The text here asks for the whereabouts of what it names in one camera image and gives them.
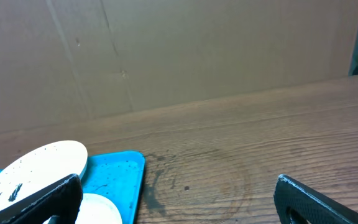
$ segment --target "table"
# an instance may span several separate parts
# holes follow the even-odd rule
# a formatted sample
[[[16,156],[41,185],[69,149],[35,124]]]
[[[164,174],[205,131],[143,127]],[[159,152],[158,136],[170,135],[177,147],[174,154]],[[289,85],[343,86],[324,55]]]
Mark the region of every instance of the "table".
[[[145,155],[138,223],[278,223],[279,174],[358,211],[358,76],[2,133],[0,169],[62,139]]]

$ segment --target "white round object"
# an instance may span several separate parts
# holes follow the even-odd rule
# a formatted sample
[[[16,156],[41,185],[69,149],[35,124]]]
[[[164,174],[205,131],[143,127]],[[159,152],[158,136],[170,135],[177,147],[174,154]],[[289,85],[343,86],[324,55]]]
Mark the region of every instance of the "white round object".
[[[67,175],[82,177],[87,158],[85,146],[76,141],[54,142],[22,156],[0,173],[0,211]]]
[[[122,224],[117,207],[106,197],[84,194],[75,224]]]

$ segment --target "wood grain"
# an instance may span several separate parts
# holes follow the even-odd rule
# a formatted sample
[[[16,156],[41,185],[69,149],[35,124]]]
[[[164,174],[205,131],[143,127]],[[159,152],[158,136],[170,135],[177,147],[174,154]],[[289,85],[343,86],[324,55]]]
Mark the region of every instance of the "wood grain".
[[[62,139],[146,156],[138,223],[278,223],[278,174],[358,211],[358,76],[0,134],[0,168]]]

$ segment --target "cardboard wall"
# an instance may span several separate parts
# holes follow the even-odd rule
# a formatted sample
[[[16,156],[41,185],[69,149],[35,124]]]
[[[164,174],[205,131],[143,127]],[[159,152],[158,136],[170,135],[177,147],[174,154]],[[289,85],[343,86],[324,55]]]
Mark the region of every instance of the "cardboard wall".
[[[345,77],[358,1],[0,0],[0,133]]]

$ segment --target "blue tray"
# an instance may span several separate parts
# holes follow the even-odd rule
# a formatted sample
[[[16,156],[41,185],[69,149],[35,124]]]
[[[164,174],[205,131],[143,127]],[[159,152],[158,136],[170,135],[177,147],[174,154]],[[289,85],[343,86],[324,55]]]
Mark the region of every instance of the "blue tray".
[[[133,224],[145,163],[144,156],[136,151],[91,156],[81,180],[83,191],[110,199],[118,208],[122,223]]]

